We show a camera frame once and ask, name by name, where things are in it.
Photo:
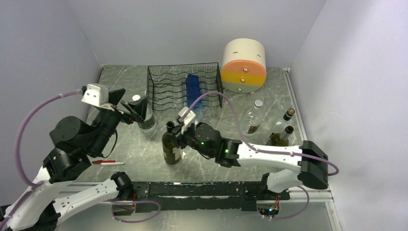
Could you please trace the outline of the blue square bottle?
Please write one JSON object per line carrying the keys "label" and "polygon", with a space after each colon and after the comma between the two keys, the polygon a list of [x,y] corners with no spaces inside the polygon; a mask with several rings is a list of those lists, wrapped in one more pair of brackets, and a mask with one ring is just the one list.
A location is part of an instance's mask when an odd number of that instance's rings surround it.
{"label": "blue square bottle", "polygon": [[187,74],[186,80],[187,106],[190,107],[196,99],[202,95],[199,77],[193,74]]}

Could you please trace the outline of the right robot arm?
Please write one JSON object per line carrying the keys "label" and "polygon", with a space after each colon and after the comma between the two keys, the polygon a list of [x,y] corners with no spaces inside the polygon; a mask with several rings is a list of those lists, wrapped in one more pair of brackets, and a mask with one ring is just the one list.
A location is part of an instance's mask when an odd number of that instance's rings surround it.
{"label": "right robot arm", "polygon": [[266,174],[260,194],[272,199],[277,193],[296,186],[315,190],[328,188],[328,156],[312,141],[302,145],[278,147],[246,144],[241,140],[223,138],[220,132],[206,123],[167,128],[175,148],[187,146],[222,167],[269,166],[280,168]]}

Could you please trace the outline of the round cream drawer cabinet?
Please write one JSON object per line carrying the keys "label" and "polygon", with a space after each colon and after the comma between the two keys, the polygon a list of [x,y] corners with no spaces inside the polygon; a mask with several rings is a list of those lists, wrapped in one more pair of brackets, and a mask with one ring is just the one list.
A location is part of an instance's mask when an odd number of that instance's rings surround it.
{"label": "round cream drawer cabinet", "polygon": [[221,81],[226,90],[255,92],[263,86],[266,77],[265,48],[259,41],[237,38],[225,46]]}

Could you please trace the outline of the dark green wine bottle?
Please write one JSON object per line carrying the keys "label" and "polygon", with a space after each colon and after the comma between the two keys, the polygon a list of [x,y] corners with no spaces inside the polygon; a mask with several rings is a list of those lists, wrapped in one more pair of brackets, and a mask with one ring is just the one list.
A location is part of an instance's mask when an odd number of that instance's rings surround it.
{"label": "dark green wine bottle", "polygon": [[182,151],[176,147],[172,141],[172,131],[175,125],[172,121],[166,123],[166,132],[162,136],[162,149],[165,162],[168,165],[175,165],[182,159]]}

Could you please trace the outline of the white pen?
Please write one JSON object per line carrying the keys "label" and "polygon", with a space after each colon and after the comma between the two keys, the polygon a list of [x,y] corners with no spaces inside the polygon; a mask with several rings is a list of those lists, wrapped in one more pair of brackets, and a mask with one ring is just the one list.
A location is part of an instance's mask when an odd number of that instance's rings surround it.
{"label": "white pen", "polygon": [[100,163],[100,166],[106,167],[106,166],[123,166],[125,163],[123,162],[109,162],[109,163]]}

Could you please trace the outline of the red pen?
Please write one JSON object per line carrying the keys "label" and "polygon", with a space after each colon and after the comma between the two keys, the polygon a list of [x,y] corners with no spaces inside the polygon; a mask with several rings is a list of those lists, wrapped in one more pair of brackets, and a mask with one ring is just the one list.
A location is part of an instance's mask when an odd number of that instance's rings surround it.
{"label": "red pen", "polygon": [[95,160],[92,161],[93,164],[102,164],[102,163],[115,163],[115,160]]}

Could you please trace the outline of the green wine bottle label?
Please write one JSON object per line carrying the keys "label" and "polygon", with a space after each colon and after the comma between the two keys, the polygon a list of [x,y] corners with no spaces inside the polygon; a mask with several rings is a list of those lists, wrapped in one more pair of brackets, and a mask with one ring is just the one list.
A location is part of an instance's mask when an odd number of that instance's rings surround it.
{"label": "green wine bottle label", "polygon": [[293,131],[294,128],[292,126],[287,126],[281,133],[274,133],[273,135],[270,135],[266,145],[280,147],[289,146],[289,137]]}

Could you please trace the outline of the clear bottle gold top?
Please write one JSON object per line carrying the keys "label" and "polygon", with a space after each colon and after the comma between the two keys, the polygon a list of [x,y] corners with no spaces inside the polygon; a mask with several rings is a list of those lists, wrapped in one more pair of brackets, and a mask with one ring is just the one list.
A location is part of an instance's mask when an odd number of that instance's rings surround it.
{"label": "clear bottle gold top", "polygon": [[293,108],[289,108],[284,115],[278,116],[272,124],[271,129],[269,130],[269,135],[273,135],[275,133],[282,133],[287,126],[292,125],[292,117],[295,114],[295,110]]}

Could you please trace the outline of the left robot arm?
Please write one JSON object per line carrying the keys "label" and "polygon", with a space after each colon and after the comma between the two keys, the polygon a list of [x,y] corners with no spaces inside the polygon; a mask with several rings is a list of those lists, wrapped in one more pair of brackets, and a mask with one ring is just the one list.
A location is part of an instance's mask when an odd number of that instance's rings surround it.
{"label": "left robot arm", "polygon": [[88,167],[91,158],[101,157],[119,123],[137,121],[134,112],[118,110],[125,89],[108,91],[104,86],[88,85],[70,91],[82,101],[98,108],[91,125],[75,116],[60,120],[50,132],[54,148],[44,159],[37,176],[28,181],[24,194],[0,209],[1,230],[53,231],[73,215],[101,202],[130,204],[136,199],[134,184],[125,172],[116,172],[104,182],[76,194],[59,197]]}

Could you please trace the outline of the clear bottle white cap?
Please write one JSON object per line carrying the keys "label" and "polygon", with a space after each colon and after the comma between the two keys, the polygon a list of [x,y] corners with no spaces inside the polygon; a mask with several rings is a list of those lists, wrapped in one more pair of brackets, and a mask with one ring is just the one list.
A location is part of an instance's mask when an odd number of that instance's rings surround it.
{"label": "clear bottle white cap", "polygon": [[144,122],[138,123],[139,128],[142,132],[150,133],[153,132],[157,126],[156,119],[153,114],[153,109],[151,104],[148,102],[147,116]]}

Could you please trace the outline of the round clear bottle silver cap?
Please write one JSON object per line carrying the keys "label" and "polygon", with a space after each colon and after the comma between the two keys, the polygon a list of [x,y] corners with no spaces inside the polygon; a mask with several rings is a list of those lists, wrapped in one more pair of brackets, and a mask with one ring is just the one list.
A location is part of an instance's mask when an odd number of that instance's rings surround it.
{"label": "round clear bottle silver cap", "polygon": [[261,100],[255,100],[253,106],[247,107],[242,113],[240,125],[245,136],[252,136],[259,129],[264,118],[262,106]]}

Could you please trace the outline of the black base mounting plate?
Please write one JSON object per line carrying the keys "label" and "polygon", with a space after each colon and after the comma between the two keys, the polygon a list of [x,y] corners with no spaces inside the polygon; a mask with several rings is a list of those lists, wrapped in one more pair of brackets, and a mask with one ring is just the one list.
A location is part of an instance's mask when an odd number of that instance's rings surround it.
{"label": "black base mounting plate", "polygon": [[136,212],[240,209],[256,211],[257,202],[290,199],[288,190],[274,193],[261,188],[259,181],[143,182],[133,183],[136,201],[155,204],[136,206]]}

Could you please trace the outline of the clear glass bottle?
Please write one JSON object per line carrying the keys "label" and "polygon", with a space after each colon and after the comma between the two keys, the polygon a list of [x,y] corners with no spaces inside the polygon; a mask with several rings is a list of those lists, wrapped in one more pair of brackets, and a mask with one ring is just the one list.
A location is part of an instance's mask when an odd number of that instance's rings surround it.
{"label": "clear glass bottle", "polygon": [[204,115],[210,117],[217,117],[218,108],[220,105],[218,94],[209,94],[204,97]]}

